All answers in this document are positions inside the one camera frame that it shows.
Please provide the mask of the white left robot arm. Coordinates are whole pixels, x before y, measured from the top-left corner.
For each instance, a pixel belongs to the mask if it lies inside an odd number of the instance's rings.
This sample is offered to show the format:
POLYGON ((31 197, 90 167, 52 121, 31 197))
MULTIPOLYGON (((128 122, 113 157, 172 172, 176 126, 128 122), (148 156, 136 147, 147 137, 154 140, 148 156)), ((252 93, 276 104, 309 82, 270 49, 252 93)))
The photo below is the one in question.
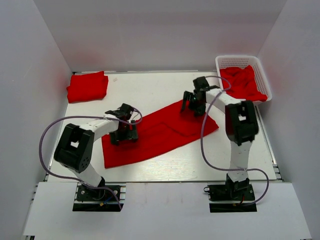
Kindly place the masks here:
POLYGON ((81 125, 69 123, 64 127, 53 158, 74 173, 83 185, 99 189, 105 185, 105 180, 91 164, 95 141, 105 135, 111 136, 113 144, 123 140, 136 141, 137 124, 134 120, 115 117, 103 117, 81 125))

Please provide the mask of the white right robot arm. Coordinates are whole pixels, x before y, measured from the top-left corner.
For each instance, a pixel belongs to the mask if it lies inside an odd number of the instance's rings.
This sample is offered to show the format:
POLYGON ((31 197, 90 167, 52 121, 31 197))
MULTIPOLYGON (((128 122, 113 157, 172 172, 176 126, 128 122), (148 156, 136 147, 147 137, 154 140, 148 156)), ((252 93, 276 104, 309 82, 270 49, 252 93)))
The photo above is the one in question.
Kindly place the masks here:
POLYGON ((229 168, 212 168, 225 171, 226 191, 234 196, 249 187, 248 162, 249 152, 255 136, 259 132, 254 104, 250 100, 239 100, 228 95, 224 90, 205 87, 193 92, 185 91, 182 98, 181 112, 186 108, 194 111, 196 116, 204 116, 200 130, 200 148, 204 155, 203 136, 208 112, 212 106, 225 115, 225 132, 230 140, 231 155, 229 168))

